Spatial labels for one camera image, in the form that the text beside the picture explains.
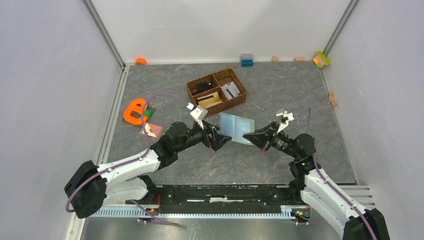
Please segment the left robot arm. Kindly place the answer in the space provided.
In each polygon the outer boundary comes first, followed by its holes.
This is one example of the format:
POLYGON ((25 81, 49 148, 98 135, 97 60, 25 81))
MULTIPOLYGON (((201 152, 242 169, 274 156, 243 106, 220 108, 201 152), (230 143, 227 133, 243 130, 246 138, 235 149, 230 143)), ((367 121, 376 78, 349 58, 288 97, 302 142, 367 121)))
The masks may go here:
POLYGON ((218 131, 219 127, 206 121, 202 125, 195 122, 192 128, 177 121, 140 153, 100 165, 91 160, 83 162, 64 187, 68 197, 66 211, 84 219, 109 204, 127 200, 153 203, 157 190, 144 174, 168 167, 178 159, 178 153, 197 144, 219 150, 232 137, 218 131))

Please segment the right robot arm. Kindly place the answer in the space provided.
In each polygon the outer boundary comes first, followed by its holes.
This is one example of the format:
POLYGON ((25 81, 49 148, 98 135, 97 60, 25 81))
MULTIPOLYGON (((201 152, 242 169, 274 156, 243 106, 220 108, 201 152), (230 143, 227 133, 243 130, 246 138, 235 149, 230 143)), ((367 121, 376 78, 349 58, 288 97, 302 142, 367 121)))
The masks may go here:
POLYGON ((275 148, 291 157, 289 199, 315 209, 342 240, 388 240, 389 231, 383 214, 368 209, 343 191, 315 160, 315 139, 301 133, 290 138, 275 121, 268 126, 245 133, 245 139, 263 152, 275 148))

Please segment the light blue card holder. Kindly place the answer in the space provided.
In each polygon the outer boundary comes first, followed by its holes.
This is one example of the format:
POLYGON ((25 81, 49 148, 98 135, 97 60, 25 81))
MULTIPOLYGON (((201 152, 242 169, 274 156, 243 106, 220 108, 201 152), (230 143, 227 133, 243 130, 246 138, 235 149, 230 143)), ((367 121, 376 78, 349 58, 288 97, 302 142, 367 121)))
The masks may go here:
POLYGON ((255 131, 255 121, 253 119, 243 118, 224 112, 219 113, 219 132, 222 135, 231 137, 233 142, 244 145, 253 145, 249 140, 243 137, 244 134, 255 131))

